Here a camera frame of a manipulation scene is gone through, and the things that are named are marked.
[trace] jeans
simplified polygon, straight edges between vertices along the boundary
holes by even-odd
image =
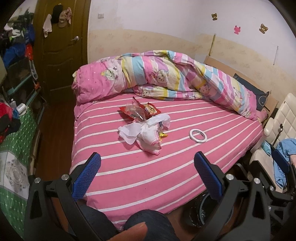
[[[109,240],[119,233],[113,223],[102,212],[88,207],[85,204],[79,205],[79,208],[93,230],[102,240]],[[148,228],[144,241],[180,241],[169,219],[162,213],[153,210],[142,210],[133,214],[126,221],[124,230],[141,222],[146,222]],[[70,226],[69,233],[74,234]]]

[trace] white tape roll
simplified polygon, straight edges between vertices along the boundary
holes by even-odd
[[[197,133],[199,133],[199,134],[201,134],[203,137],[204,137],[204,139],[203,140],[199,140],[199,139],[196,139],[194,136],[193,136],[193,132],[197,132]],[[203,132],[203,131],[201,131],[201,130],[199,130],[199,129],[192,129],[190,132],[189,132],[189,136],[190,136],[190,138],[193,140],[193,141],[195,141],[195,142],[197,142],[197,143],[205,143],[206,141],[207,141],[207,135]]]

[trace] person's finger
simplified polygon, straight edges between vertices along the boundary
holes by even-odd
[[[109,241],[143,241],[146,237],[148,228],[145,222],[138,223],[132,226],[126,231],[117,234],[116,236],[109,239]]]

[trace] wooden floor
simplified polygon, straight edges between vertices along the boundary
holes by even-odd
[[[60,178],[69,173],[71,167],[71,152],[74,136],[74,101],[56,104],[48,107],[42,117],[40,130],[42,133],[38,155],[36,176],[45,181]],[[67,219],[57,199],[54,204],[65,230],[68,229]],[[199,231],[198,228],[187,226],[182,218],[186,205],[167,214],[176,235],[181,241],[190,241]]]

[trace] pink striped bed sheet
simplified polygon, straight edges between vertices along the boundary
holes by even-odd
[[[72,171],[97,152],[102,165],[87,190],[87,205],[103,213],[121,229],[125,221],[143,209],[169,213],[187,203],[205,186],[193,165],[202,151],[223,172],[231,168],[261,137],[259,121],[248,120],[234,111],[206,100],[162,101],[136,96],[150,102],[171,117],[159,156],[128,145],[117,128],[131,121],[119,107],[130,103],[134,94],[122,94],[92,104],[75,121]],[[198,128],[207,134],[203,144],[189,138]]]

